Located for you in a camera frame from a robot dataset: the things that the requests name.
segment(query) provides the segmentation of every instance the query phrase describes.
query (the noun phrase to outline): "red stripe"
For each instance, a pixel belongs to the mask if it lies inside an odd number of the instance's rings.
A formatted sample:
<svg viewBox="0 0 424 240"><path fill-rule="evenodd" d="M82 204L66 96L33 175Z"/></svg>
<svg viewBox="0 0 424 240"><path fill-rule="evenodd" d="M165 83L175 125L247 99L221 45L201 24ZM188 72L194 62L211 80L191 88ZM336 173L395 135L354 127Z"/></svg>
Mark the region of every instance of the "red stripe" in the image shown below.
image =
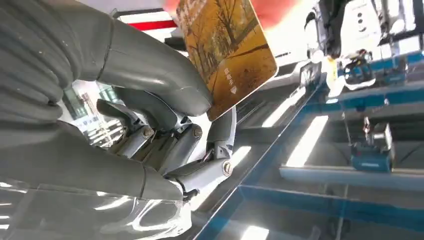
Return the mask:
<svg viewBox="0 0 424 240"><path fill-rule="evenodd" d="M173 20L166 20L166 21L150 21L150 22L135 22L135 23L129 23L130 26L133 26L134 28L140 30L140 31L146 31L146 30L154 30L154 29L168 29L168 28L176 28L177 25Z"/></svg>

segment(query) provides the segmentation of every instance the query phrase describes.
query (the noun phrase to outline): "black cable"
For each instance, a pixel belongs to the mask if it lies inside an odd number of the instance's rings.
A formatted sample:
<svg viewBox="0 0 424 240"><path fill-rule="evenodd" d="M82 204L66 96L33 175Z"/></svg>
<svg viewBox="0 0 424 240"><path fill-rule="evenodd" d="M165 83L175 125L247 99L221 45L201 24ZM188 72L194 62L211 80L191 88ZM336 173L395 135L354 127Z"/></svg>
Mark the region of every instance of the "black cable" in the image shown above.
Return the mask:
<svg viewBox="0 0 424 240"><path fill-rule="evenodd" d="M344 158L344 160L346 161L346 164L347 165L350 165L351 164L351 161L349 160L349 158L348 157L346 157L346 155L343 153L343 151L342 150L340 150L340 148L338 148L334 143L332 143L331 144L332 145L332 147L333 148L335 148L340 154L341 154L341 156Z"/></svg>
<svg viewBox="0 0 424 240"><path fill-rule="evenodd" d="M401 160L399 160L399 163L403 163L407 158L409 158L413 153L415 153L418 149L420 149L423 146L423 144L419 144L418 146L414 147L411 151L409 151L404 157L402 157Z"/></svg>

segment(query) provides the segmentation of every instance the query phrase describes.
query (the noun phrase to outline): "card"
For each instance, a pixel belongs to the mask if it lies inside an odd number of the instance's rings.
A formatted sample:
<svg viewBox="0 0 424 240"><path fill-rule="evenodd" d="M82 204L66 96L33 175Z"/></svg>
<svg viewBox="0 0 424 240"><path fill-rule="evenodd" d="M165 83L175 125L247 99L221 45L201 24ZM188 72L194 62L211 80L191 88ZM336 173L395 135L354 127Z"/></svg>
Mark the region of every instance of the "card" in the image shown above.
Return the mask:
<svg viewBox="0 0 424 240"><path fill-rule="evenodd" d="M188 56L213 96L214 121L277 72L250 0L181 0L176 9Z"/></svg>

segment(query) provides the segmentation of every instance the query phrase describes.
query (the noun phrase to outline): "metal screw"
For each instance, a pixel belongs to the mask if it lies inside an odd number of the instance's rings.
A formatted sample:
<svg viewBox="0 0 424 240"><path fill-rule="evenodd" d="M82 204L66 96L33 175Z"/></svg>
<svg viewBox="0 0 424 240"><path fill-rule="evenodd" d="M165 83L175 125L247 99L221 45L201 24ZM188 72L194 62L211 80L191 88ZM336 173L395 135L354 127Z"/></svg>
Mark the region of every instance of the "metal screw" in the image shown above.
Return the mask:
<svg viewBox="0 0 424 240"><path fill-rule="evenodd" d="M153 136L153 134L155 133L155 131L153 131L153 129L151 129L150 127L145 127L143 130L143 135L146 138L150 138L151 136Z"/></svg>
<svg viewBox="0 0 424 240"><path fill-rule="evenodd" d="M222 165L222 173L224 174L224 176L228 177L231 175L232 172L233 172L233 169L231 166L231 162L230 161L224 162Z"/></svg>
<svg viewBox="0 0 424 240"><path fill-rule="evenodd" d="M199 126L194 127L193 129L193 135L195 138L200 138L203 134L202 128Z"/></svg>

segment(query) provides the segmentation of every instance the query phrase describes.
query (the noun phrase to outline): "transparent glass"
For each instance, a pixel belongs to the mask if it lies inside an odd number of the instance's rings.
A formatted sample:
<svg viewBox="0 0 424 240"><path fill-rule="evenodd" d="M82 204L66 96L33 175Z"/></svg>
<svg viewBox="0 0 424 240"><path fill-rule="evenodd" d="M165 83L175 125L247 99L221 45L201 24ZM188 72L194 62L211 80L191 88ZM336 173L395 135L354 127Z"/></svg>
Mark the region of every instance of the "transparent glass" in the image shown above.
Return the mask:
<svg viewBox="0 0 424 240"><path fill-rule="evenodd" d="M191 227L182 201L140 199L0 178L0 239L156 240Z"/></svg>

